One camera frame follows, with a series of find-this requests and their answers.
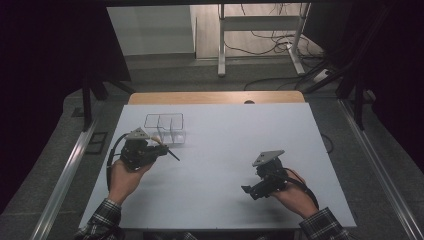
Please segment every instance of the wooden edge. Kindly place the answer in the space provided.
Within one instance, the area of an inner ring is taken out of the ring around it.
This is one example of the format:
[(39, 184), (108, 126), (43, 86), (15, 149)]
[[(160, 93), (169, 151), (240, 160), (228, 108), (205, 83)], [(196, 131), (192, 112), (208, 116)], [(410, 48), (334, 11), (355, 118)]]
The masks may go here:
[(243, 104), (254, 103), (303, 103), (299, 91), (240, 91), (240, 92), (154, 92), (134, 93), (128, 104)]

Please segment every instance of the right hand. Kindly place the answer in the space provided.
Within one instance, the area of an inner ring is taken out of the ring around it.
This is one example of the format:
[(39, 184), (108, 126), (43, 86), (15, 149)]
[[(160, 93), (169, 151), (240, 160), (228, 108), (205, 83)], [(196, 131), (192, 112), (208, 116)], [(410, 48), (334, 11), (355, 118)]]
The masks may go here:
[[(297, 177), (295, 174), (287, 170), (290, 178), (305, 183), (302, 177)], [(301, 188), (293, 183), (288, 182), (283, 191), (275, 191), (271, 196), (277, 198), (287, 209), (300, 215), (303, 219), (309, 218), (318, 212), (312, 199)]]

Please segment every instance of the wall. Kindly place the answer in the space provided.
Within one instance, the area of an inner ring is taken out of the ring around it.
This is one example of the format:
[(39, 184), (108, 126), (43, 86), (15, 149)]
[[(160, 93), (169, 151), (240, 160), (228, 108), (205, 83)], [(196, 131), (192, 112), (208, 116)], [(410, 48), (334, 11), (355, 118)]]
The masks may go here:
[(194, 53), (190, 6), (107, 10), (125, 56)]

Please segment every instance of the metal rail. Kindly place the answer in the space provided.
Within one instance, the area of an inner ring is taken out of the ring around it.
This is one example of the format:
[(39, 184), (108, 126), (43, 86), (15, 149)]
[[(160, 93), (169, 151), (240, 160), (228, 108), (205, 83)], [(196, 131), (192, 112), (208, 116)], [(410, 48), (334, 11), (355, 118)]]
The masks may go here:
[(81, 132), (71, 155), (69, 156), (68, 162), (66, 163), (62, 174), (57, 181), (52, 194), (50, 195), (49, 201), (35, 226), (34, 232), (30, 239), (46, 239), (50, 233), (53, 223), (57, 217), (60, 207), (62, 206), (63, 200), (65, 199), (66, 193), (72, 183), (78, 166), (81, 162), (84, 151), (90, 141), (91, 135), (98, 123), (98, 116), (103, 108), (104, 102), (96, 102), (93, 107), (93, 121), (87, 131)]
[(353, 111), (349, 106), (348, 100), (339, 100), (339, 103), (359, 144), (361, 145), (364, 153), (367, 155), (372, 170), (376, 174), (377, 179), (380, 181), (380, 184), (386, 193), (387, 198), (392, 204), (400, 222), (408, 234), (409, 239), (424, 240), (424, 236), (417, 224), (417, 221), (415, 220), (414, 215), (409, 209), (405, 199), (402, 197), (399, 190), (390, 178), (389, 173), (384, 167), (382, 159), (378, 156), (365, 131), (360, 130), (359, 126), (355, 123), (353, 118)]

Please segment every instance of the gray floor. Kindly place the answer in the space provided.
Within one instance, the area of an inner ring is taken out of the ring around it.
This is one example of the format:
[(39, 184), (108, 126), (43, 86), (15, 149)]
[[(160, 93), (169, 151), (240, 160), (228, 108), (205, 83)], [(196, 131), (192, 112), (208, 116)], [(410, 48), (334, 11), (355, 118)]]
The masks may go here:
[[(257, 79), (295, 76), (289, 59), (233, 59), (228, 62), (225, 78), (217, 76), (215, 61), (190, 58), (127, 59), (132, 82), (138, 92), (163, 91), (242, 91), (245, 84)], [(264, 81), (248, 90), (275, 90), (292, 80)], [(48, 239), (72, 239), (77, 230), (98, 172), (106, 156), (114, 127), (129, 96), (120, 89), (106, 85), (110, 96), (102, 109), (95, 132), (107, 132), (106, 145), (97, 155), (85, 154), (54, 222)], [(293, 89), (288, 84), (283, 89)], [(307, 95), (321, 133), (333, 142), (329, 154), (336, 170), (357, 228), (350, 229), (361, 239), (409, 239), (396, 212), (381, 187), (376, 174), (335, 98), (337, 83)], [(49, 143), (26, 181), (0, 216), (1, 239), (30, 238), (38, 219), (55, 187), (66, 161), (78, 139), (83, 119), (73, 117), (82, 107), (81, 93), (75, 92), (64, 102), (62, 117)], [(405, 151), (384, 129), (370, 109), (364, 107), (364, 123), (375, 149), (384, 160), (390, 176), (399, 188), (419, 226), (424, 226), (424, 176)], [(88, 147), (95, 151), (97, 146)]]

